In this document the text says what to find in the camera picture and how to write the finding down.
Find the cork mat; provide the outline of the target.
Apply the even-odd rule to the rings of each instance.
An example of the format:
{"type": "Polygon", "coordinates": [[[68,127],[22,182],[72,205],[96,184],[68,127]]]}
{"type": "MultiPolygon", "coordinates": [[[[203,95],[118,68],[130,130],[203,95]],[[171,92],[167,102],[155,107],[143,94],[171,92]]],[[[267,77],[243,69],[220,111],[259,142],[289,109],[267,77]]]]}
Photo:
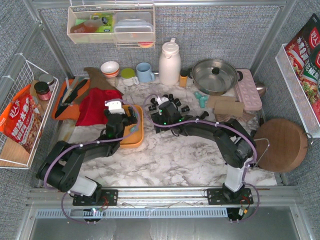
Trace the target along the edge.
{"type": "Polygon", "coordinates": [[[217,115],[241,117],[243,115],[244,106],[243,102],[218,100],[214,106],[214,113],[217,115]]]}
{"type": "Polygon", "coordinates": [[[223,95],[211,95],[206,103],[207,108],[212,108],[214,109],[216,106],[216,103],[219,101],[223,102],[236,102],[238,99],[234,96],[223,96],[223,95]]]}

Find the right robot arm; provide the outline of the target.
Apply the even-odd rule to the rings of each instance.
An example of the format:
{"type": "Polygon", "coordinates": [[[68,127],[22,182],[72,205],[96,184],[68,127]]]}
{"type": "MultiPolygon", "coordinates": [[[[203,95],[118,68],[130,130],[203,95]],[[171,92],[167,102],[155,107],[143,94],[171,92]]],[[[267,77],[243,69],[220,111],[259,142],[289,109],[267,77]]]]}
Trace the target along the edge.
{"type": "Polygon", "coordinates": [[[214,141],[227,164],[227,175],[222,185],[224,198],[231,202],[244,195],[245,175],[250,164],[257,160],[256,144],[243,126],[234,118],[225,122],[207,121],[206,111],[201,116],[182,115],[183,109],[167,97],[154,97],[148,107],[153,113],[150,122],[156,133],[170,130],[176,137],[200,137],[214,141]]]}

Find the orange storage basket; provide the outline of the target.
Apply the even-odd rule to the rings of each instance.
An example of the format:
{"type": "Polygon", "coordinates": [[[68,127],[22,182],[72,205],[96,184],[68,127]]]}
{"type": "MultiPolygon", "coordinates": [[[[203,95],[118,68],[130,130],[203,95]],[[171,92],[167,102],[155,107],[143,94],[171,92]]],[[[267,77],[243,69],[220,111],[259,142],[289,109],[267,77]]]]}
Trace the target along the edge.
{"type": "Polygon", "coordinates": [[[140,116],[139,127],[137,127],[137,131],[132,131],[136,124],[125,127],[123,135],[125,139],[120,142],[120,148],[122,149],[138,148],[144,140],[144,113],[141,106],[136,104],[133,106],[136,107],[140,116]]]}

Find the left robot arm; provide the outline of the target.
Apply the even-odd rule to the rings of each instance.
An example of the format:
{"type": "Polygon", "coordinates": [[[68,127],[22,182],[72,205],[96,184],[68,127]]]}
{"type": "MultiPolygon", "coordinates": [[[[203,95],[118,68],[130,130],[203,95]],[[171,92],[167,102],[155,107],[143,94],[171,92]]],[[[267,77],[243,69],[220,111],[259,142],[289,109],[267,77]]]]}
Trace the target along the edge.
{"type": "Polygon", "coordinates": [[[107,124],[100,136],[92,142],[75,144],[58,141],[38,169],[36,177],[45,184],[65,193],[91,197],[99,193],[98,183],[79,175],[83,162],[110,157],[120,147],[125,127],[130,118],[126,113],[110,113],[105,110],[107,124]]]}

